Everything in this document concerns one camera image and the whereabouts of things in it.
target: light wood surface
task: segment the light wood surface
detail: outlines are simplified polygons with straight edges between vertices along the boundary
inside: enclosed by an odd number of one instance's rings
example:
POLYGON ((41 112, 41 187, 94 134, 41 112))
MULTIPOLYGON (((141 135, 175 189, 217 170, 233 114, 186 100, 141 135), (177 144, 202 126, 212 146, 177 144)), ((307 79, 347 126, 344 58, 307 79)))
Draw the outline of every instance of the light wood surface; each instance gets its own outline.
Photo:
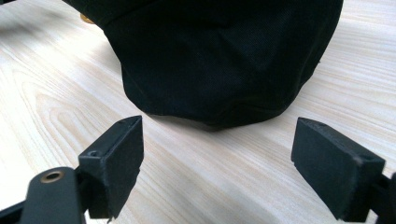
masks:
POLYGON ((395 111, 394 0, 346 0, 290 108, 221 132, 138 110, 103 32, 62 1, 0 6, 0 209, 22 201, 38 173, 78 166, 78 154, 117 120, 143 115, 145 159, 118 223, 337 223, 290 161, 297 118, 371 149, 390 176, 395 111))

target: gold object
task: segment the gold object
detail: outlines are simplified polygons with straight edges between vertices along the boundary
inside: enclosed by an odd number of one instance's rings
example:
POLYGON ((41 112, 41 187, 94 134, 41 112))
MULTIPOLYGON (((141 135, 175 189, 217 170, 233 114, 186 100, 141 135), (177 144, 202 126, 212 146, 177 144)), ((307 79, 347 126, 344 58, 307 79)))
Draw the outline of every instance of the gold object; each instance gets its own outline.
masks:
POLYGON ((90 23, 90 24, 94 24, 93 21, 91 21, 90 19, 88 19, 88 17, 84 16, 82 13, 80 13, 80 17, 83 21, 90 23))

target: clamp jaw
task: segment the clamp jaw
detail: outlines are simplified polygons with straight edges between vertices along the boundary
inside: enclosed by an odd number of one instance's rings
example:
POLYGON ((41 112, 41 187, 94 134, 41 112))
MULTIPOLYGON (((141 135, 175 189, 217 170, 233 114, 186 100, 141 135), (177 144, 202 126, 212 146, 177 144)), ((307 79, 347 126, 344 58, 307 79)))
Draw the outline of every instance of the clamp jaw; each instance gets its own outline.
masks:
POLYGON ((337 219, 396 223, 396 173, 382 175, 385 160, 332 127, 299 118, 291 160, 337 219))
POLYGON ((143 161, 140 116, 115 123, 78 156, 79 167, 58 167, 32 179, 26 201, 0 211, 0 223, 85 223, 120 214, 143 161))

